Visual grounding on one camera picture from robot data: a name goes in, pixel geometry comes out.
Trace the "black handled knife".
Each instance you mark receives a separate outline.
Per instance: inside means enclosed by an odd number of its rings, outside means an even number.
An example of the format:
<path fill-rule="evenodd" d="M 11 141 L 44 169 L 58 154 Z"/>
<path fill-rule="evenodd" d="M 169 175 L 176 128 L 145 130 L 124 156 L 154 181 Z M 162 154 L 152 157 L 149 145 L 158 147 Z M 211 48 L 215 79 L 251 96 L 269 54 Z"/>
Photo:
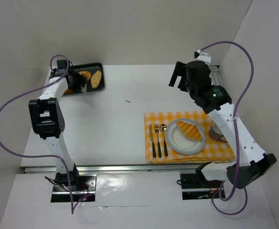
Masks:
<path fill-rule="evenodd" d="M 152 156 L 153 156 L 153 158 L 156 158 L 156 150 L 155 150 L 153 130 L 152 130 L 152 125 L 151 124 L 149 125 L 149 137 L 150 137 L 150 141 L 152 143 Z"/>

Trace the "black baking tray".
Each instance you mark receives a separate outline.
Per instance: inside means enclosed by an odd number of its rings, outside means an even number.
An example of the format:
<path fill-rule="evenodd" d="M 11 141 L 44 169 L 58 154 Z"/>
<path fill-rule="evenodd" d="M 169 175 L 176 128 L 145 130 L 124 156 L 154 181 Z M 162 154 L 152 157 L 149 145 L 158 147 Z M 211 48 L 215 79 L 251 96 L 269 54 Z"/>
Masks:
<path fill-rule="evenodd" d="M 105 87 L 105 81 L 104 81 L 104 74 L 103 74 L 103 65 L 99 62 L 96 63 L 87 63 L 87 64 L 80 64 L 80 65 L 75 65 L 73 66 L 73 69 L 76 72 L 80 72 L 80 71 L 89 71 L 91 73 L 91 76 L 96 72 L 96 71 L 101 71 L 102 72 L 102 78 L 99 84 L 99 87 L 96 89 L 92 89 L 91 87 L 91 82 L 88 81 L 87 82 L 87 93 L 90 92 L 96 92 L 96 91 L 100 91 L 103 90 Z"/>

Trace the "aluminium rail front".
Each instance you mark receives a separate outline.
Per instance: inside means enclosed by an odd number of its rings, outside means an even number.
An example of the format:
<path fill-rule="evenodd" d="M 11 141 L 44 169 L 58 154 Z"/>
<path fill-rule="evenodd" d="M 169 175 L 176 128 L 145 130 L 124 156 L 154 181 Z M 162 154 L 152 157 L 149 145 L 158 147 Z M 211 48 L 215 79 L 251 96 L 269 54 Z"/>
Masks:
<path fill-rule="evenodd" d="M 79 173 L 98 172 L 142 172 L 167 170 L 195 170 L 201 164 L 122 165 L 122 166 L 78 166 Z"/>

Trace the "striped triangular bread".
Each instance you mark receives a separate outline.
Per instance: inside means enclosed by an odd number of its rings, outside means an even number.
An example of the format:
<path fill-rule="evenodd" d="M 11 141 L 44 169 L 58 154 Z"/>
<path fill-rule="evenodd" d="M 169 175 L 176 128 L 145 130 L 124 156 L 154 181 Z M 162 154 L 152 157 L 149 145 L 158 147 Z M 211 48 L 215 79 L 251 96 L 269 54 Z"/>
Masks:
<path fill-rule="evenodd" d="M 196 142 L 201 142 L 203 140 L 200 131 L 196 125 L 186 123 L 183 121 L 178 121 L 176 125 L 186 138 Z"/>

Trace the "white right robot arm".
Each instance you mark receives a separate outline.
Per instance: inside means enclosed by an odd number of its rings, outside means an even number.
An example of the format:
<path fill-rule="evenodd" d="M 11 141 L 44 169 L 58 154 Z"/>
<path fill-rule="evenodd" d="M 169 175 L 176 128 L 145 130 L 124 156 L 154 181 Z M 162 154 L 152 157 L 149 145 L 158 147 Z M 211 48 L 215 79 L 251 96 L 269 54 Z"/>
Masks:
<path fill-rule="evenodd" d="M 177 77 L 181 77 L 178 88 L 187 92 L 218 126 L 236 156 L 230 163 L 202 164 L 196 169 L 197 179 L 230 181 L 235 188 L 243 189 L 264 175 L 277 159 L 254 140 L 235 111 L 237 106 L 230 95 L 224 87 L 212 84 L 210 73 L 203 61 L 177 62 L 169 86 L 173 87 Z"/>

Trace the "gold black handled spoon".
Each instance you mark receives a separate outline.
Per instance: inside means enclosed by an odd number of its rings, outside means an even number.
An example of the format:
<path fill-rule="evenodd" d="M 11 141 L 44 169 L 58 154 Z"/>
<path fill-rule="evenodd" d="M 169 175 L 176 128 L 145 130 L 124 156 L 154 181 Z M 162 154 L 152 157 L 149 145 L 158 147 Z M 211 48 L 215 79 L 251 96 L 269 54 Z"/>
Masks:
<path fill-rule="evenodd" d="M 166 130 L 167 130 L 167 126 L 166 124 L 161 124 L 160 125 L 160 131 L 163 133 L 163 147 L 164 147 L 164 155 L 165 157 L 168 156 L 168 150 L 167 150 L 167 144 L 166 144 Z"/>

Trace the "black handled fork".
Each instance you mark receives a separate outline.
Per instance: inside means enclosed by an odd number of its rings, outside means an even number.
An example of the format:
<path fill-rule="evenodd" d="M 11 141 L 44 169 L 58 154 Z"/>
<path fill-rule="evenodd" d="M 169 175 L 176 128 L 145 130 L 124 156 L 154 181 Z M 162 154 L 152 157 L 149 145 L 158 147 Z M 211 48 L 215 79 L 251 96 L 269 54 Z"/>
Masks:
<path fill-rule="evenodd" d="M 157 135 L 158 157 L 161 158 L 162 157 L 162 155 L 161 155 L 161 145 L 160 145 L 160 140 L 159 140 L 160 129 L 159 129 L 159 124 L 158 123 L 154 124 L 154 131 Z"/>

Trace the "aluminium rail right side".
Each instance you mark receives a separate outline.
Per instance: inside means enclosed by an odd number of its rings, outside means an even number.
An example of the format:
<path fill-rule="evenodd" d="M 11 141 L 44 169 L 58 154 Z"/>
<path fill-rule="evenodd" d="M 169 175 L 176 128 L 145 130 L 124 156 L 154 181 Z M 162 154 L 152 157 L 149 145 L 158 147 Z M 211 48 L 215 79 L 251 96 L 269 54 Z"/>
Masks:
<path fill-rule="evenodd" d="M 211 70 L 210 78 L 212 81 L 212 85 L 223 86 L 223 82 L 219 72 L 219 66 L 217 65 L 209 66 L 209 69 Z"/>

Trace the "yellow white checkered cloth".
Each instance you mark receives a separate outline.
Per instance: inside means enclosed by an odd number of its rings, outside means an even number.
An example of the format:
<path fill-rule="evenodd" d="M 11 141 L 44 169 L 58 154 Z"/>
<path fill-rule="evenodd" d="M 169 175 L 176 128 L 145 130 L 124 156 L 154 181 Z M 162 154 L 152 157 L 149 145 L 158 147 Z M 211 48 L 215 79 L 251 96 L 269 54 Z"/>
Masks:
<path fill-rule="evenodd" d="M 166 124 L 168 126 L 172 121 L 180 118 L 194 120 L 203 127 L 206 142 L 201 151 L 193 155 L 183 155 L 171 149 L 167 141 L 168 156 L 164 155 L 163 134 L 159 133 L 162 157 L 156 158 L 152 156 L 152 143 L 149 137 L 149 125 Z M 165 113 L 145 113 L 144 114 L 144 134 L 145 134 L 145 157 L 147 164 L 172 164 L 172 163 L 203 163 L 203 162 L 230 162 L 235 159 L 235 155 L 231 147 L 227 143 L 214 141 L 208 136 L 209 128 L 212 125 L 212 120 L 202 111 L 185 111 L 185 112 L 165 112 Z M 157 136 L 153 134 L 154 143 L 157 145 Z"/>

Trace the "white round plate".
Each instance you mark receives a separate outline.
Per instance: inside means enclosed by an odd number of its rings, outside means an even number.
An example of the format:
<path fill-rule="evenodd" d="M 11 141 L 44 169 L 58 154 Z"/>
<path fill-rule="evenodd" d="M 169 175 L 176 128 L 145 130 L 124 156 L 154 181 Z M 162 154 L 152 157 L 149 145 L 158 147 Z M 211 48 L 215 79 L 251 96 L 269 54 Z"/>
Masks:
<path fill-rule="evenodd" d="M 178 127 L 177 123 L 182 121 L 187 124 L 195 125 L 200 132 L 202 141 L 195 141 L 187 138 L 183 135 L 182 131 Z M 166 130 L 166 141 L 172 150 L 183 154 L 183 155 L 193 155 L 201 151 L 206 142 L 206 135 L 202 126 L 197 122 L 187 118 L 180 118 L 172 121 Z"/>

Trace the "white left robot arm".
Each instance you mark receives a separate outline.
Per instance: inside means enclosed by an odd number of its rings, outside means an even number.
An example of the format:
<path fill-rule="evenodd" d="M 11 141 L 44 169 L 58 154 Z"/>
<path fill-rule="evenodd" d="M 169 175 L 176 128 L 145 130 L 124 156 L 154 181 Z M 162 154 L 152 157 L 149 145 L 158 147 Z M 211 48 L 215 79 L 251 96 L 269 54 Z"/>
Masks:
<path fill-rule="evenodd" d="M 67 186 L 70 181 L 75 186 L 80 183 L 79 172 L 64 141 L 65 121 L 59 102 L 67 89 L 76 94 L 86 93 L 87 78 L 76 72 L 68 60 L 58 60 L 49 84 L 38 99 L 29 101 L 32 129 L 46 143 L 51 155 L 58 159 L 55 182 Z"/>

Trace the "ring donut bread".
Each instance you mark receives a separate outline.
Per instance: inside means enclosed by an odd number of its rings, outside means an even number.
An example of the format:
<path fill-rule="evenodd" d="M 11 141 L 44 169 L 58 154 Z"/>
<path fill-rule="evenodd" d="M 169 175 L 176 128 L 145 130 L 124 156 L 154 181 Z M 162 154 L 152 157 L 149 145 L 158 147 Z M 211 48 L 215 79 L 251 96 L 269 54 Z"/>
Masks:
<path fill-rule="evenodd" d="M 80 71 L 79 74 L 84 76 L 88 81 L 90 81 L 91 73 L 89 71 Z"/>

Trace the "aluminium rail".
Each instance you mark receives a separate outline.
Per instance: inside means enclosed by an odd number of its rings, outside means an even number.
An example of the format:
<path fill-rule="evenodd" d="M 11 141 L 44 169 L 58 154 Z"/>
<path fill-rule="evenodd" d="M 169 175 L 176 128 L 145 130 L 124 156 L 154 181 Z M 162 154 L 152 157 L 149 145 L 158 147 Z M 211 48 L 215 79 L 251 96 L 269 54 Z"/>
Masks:
<path fill-rule="evenodd" d="M 79 173 L 98 172 L 142 172 L 167 170 L 195 170 L 201 164 L 122 165 L 122 166 L 78 166 Z"/>
<path fill-rule="evenodd" d="M 211 70 L 210 78 L 212 81 L 212 85 L 223 86 L 223 82 L 219 72 L 219 66 L 217 65 L 209 66 L 209 69 Z"/>

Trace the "silver metal tongs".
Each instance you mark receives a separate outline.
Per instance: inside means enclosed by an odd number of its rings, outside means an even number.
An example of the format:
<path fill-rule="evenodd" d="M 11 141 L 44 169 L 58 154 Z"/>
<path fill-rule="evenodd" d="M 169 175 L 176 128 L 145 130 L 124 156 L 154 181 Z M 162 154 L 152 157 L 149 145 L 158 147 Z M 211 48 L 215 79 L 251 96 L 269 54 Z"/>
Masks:
<path fill-rule="evenodd" d="M 81 86 L 81 91 L 83 93 L 86 93 L 87 92 L 87 82 L 88 82 L 88 80 L 84 76 L 83 76 L 83 78 L 84 78 L 84 81 L 83 81 L 82 86 Z"/>

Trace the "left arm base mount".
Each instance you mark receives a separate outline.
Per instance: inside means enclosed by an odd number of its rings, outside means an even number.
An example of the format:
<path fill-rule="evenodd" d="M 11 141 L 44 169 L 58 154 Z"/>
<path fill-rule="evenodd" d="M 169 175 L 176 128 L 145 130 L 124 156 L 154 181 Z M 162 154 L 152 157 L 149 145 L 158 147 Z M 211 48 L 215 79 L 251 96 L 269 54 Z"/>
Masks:
<path fill-rule="evenodd" d="M 70 202 L 70 193 L 68 186 L 59 184 L 56 180 L 44 177 L 52 185 L 52 203 Z M 97 175 L 80 176 L 80 183 L 71 187 L 73 194 L 73 202 L 95 202 Z"/>

